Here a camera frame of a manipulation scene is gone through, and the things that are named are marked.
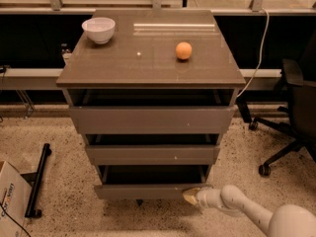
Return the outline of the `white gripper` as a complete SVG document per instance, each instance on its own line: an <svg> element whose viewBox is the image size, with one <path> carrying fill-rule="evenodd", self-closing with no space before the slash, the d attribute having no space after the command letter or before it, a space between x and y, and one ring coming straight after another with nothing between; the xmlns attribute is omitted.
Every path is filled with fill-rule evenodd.
<svg viewBox="0 0 316 237"><path fill-rule="evenodd" d="M190 204L198 204L204 208L217 208L223 207L223 202L220 195L220 190L211 187L191 188L183 191L183 198Z"/></svg>

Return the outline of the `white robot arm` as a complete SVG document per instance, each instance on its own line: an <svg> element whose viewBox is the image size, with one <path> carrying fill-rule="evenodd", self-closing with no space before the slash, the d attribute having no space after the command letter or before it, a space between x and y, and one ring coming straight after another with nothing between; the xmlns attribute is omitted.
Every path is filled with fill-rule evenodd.
<svg viewBox="0 0 316 237"><path fill-rule="evenodd" d="M192 188L183 192L184 199L203 208L216 208L231 216L246 215L267 237L316 237L316 216L309 210L285 204L274 212L250 200L236 186L222 189Z"/></svg>

